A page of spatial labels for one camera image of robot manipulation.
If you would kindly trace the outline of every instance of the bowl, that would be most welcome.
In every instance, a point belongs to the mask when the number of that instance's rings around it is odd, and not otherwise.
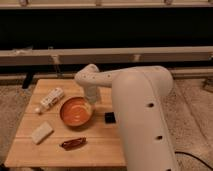
[[[68,99],[60,109],[61,120],[68,126],[81,126],[92,116],[92,106],[83,97]]]

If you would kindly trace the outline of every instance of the sponge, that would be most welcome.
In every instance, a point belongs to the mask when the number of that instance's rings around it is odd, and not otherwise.
[[[44,122],[31,134],[31,138],[35,144],[41,143],[42,140],[47,138],[54,130],[48,122]]]

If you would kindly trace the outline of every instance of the table top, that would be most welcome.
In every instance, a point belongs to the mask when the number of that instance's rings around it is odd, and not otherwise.
[[[34,109],[55,87],[61,87],[65,97],[45,113]],[[5,161],[7,167],[118,167],[125,166],[122,145],[116,124],[105,124],[104,113],[112,112],[111,89],[100,88],[101,103],[97,103],[92,118],[78,128],[67,127],[60,119],[62,104],[71,97],[83,96],[83,89],[70,79],[41,79],[38,81],[13,144]],[[47,121],[54,133],[41,144],[33,143],[30,135]],[[86,137],[87,144],[65,151],[63,141]]]

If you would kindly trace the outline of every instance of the black wall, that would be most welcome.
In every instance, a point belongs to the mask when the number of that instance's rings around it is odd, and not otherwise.
[[[0,50],[213,46],[213,8],[0,10]]]

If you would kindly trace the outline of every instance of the floor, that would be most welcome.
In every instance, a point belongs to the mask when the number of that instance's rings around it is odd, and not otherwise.
[[[22,89],[23,76],[0,77],[0,163],[4,162],[34,84]],[[176,151],[189,152],[213,166],[213,93],[203,90],[203,79],[175,80],[174,89],[163,101],[163,109]],[[182,171],[209,171],[199,161],[176,154]],[[14,171],[28,171],[19,168]],[[125,168],[79,168],[70,171],[124,171]]]

